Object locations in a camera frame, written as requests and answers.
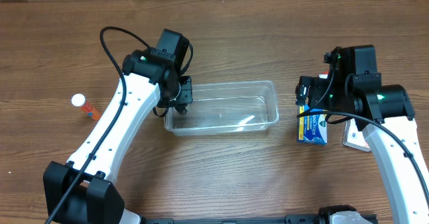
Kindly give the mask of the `blue yellow VapoDrops box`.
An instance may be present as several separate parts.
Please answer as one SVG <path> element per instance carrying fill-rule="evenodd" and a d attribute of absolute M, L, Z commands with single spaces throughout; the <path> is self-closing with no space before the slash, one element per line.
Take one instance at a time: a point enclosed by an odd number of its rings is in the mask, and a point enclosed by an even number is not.
<path fill-rule="evenodd" d="M 325 146 L 328 143 L 326 114 L 297 118 L 297 142 Z"/>

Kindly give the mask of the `white Hansaplast plaster box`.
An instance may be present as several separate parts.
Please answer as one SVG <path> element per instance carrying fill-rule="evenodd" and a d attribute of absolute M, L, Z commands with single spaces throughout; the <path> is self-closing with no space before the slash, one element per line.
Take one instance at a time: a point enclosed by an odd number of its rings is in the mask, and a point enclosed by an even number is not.
<path fill-rule="evenodd" d="M 345 130 L 343 134 L 342 145 L 355 148 L 364 152 L 370 152 L 371 149 L 361 131 L 358 131 L 357 125 L 354 119 L 347 120 L 345 122 Z"/>

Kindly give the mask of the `orange tube white cap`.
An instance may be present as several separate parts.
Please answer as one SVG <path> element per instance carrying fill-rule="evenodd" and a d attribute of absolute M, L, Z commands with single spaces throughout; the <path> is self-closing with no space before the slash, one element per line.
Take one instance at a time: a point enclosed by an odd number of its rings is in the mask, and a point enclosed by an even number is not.
<path fill-rule="evenodd" d="M 94 119 L 95 121 L 98 121 L 101 118 L 101 112 L 96 109 L 89 101 L 87 101 L 86 97 L 81 94 L 77 93 L 72 96 L 71 103 L 75 107 L 79 107 L 82 111 L 84 111 L 89 117 Z"/>

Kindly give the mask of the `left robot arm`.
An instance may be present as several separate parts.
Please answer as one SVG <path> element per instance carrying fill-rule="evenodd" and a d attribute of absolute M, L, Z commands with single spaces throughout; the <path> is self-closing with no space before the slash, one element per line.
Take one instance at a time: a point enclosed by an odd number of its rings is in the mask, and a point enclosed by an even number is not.
<path fill-rule="evenodd" d="M 47 223 L 145 223 L 128 211 L 115 188 L 119 169 L 144 119 L 158 108 L 179 114 L 192 103 L 185 74 L 192 53 L 181 33 L 164 30 L 156 47 L 147 45 L 115 64 L 115 95 L 95 128 L 65 164 L 50 162 L 43 175 Z"/>

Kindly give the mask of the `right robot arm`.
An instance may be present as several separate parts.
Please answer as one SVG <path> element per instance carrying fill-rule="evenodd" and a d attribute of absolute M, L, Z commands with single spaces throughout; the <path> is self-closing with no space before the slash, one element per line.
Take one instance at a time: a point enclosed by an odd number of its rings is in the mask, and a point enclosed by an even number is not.
<path fill-rule="evenodd" d="M 373 45 L 324 53 L 326 78 L 301 76 L 296 117 L 354 119 L 377 162 L 394 223 L 428 222 L 428 169 L 418 141 L 415 111 L 405 88 L 383 85 Z"/>

